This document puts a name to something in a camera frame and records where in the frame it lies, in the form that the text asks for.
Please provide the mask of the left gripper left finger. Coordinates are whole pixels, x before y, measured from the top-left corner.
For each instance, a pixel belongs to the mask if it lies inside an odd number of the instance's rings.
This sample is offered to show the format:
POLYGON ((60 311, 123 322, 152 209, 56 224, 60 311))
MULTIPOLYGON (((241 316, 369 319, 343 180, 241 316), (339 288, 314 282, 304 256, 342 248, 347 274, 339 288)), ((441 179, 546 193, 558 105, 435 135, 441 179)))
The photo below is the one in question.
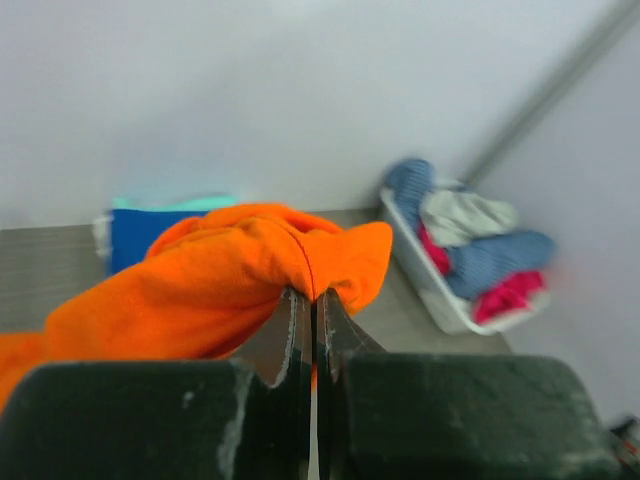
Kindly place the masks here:
POLYGON ((224 360, 31 370, 1 415, 5 479, 304 479, 311 307, 287 289, 224 360))

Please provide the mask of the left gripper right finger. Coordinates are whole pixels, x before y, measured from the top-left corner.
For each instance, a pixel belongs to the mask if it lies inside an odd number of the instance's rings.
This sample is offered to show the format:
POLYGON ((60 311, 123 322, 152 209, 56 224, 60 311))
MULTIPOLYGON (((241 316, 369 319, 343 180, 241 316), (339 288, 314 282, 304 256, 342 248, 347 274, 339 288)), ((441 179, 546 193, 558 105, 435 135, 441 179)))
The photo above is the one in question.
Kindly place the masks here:
POLYGON ((390 353, 327 291, 316 308, 323 479, 614 479, 586 388, 544 356, 390 353))

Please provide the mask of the orange t-shirt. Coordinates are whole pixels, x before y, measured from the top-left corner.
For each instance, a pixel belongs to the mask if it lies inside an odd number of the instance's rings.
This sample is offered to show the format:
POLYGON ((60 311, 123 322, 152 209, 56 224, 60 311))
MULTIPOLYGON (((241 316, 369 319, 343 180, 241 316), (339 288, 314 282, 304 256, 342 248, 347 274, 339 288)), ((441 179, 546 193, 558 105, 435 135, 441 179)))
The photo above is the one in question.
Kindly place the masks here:
POLYGON ((66 361, 215 359, 244 343, 291 287, 335 290, 357 314, 379 294, 393 233, 350 229, 282 204, 243 204, 164 231, 145 258, 66 301, 42 330, 1 338, 1 396, 66 361))

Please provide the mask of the white plastic bin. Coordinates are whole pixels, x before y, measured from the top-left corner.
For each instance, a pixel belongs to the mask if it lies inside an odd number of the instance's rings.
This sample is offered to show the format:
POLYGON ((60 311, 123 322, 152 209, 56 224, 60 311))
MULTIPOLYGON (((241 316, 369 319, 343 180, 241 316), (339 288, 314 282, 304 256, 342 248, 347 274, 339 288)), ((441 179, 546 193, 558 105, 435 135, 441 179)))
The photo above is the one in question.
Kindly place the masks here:
POLYGON ((433 321, 444 333, 460 335, 473 332, 483 336, 501 334, 539 316, 549 306, 550 294, 540 291, 531 299, 527 309, 508 312, 487 323, 477 324, 472 315, 471 304, 452 293, 417 235, 399 212, 393 190, 382 188, 380 201, 380 219, 388 223, 393 231, 392 255, 409 278, 433 321))

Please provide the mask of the pink t-shirt in bin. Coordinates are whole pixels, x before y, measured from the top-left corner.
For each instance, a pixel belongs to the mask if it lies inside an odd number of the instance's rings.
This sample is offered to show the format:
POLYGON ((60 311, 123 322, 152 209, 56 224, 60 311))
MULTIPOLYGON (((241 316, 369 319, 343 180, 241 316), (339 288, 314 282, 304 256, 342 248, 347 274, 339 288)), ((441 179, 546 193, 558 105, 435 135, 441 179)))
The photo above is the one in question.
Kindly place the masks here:
POLYGON ((546 289, 543 270, 555 244, 543 233, 521 230, 440 247, 422 226, 418 239, 452 293, 471 303, 477 324, 527 309, 533 296, 546 289))

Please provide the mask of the blue checkered shirt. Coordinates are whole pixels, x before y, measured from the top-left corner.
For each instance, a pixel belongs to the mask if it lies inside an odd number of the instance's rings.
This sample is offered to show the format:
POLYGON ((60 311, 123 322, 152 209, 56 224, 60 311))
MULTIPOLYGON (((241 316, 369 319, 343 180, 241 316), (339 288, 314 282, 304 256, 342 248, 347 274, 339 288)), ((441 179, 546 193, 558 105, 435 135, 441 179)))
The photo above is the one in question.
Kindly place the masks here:
POLYGON ((385 187, 419 250, 459 298, 474 300, 515 274, 546 268, 555 243, 520 227, 507 202, 490 200, 460 186, 437 183, 434 167, 407 159, 391 167, 385 187))

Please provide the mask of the grey t-shirt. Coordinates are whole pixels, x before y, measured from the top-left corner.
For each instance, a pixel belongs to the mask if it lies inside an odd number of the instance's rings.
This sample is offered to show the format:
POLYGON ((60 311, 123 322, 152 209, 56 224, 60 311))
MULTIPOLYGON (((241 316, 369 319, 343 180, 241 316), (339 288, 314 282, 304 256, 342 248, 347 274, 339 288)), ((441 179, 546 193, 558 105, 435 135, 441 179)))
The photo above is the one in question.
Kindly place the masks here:
POLYGON ((431 240, 440 247, 460 247, 519 226, 519 215, 509 203, 466 191, 437 190, 421 202, 419 212, 431 240))

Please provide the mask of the folded teal t-shirt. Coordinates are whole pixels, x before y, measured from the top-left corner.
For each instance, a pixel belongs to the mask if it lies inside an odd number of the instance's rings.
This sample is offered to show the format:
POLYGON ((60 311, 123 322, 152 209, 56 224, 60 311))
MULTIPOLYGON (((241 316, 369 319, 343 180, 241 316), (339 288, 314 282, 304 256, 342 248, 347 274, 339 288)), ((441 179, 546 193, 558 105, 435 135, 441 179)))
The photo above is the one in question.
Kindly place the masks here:
POLYGON ((145 212, 208 212, 220 208, 234 206, 238 200, 230 195, 212 195, 176 201, 142 202, 125 198, 114 198, 112 210, 136 210, 145 212))

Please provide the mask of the folded blue t-shirt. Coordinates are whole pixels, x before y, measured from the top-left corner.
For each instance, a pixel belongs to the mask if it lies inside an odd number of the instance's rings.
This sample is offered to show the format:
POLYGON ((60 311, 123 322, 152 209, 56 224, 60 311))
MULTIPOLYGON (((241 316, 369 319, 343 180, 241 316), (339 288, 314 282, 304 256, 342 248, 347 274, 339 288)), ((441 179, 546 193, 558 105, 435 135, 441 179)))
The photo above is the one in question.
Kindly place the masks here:
POLYGON ((108 272, 115 275, 142 261, 151 245, 168 228, 206 211, 153 212, 132 209, 111 211, 108 272))

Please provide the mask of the right corner metal post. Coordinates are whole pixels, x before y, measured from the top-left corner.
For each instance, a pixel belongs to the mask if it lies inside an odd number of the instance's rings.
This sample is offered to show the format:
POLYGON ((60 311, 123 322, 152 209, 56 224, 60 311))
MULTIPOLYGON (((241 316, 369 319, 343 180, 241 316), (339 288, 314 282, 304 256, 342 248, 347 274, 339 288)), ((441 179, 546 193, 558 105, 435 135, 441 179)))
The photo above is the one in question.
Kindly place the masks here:
POLYGON ((471 164, 461 171, 458 179, 467 184, 475 184, 485 178, 604 60, 638 22, 637 1, 616 1, 586 37, 474 157, 471 164))

